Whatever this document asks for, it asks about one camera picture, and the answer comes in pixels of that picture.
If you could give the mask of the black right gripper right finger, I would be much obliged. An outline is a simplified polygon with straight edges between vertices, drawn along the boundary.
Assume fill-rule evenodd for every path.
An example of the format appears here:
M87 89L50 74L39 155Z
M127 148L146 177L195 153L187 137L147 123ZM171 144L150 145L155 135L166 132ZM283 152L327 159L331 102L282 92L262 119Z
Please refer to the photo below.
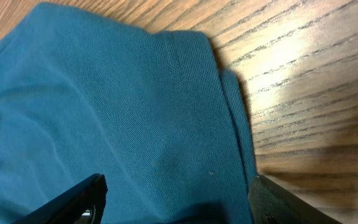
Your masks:
M253 178L248 199L256 224L340 224L264 175Z

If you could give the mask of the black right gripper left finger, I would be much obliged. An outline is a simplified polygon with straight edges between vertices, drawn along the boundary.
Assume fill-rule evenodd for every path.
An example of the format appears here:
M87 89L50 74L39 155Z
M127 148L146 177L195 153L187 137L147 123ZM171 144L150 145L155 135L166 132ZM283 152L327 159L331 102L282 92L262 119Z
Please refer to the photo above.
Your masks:
M93 174L14 224L100 224L108 187Z

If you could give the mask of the dark blue polo shirt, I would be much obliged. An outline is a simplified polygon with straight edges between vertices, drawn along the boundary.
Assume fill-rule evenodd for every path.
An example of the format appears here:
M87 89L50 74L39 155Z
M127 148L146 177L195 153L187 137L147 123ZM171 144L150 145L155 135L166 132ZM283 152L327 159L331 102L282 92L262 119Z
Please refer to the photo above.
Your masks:
M103 223L253 221L246 112L207 37L41 3L0 41L0 223L95 173Z

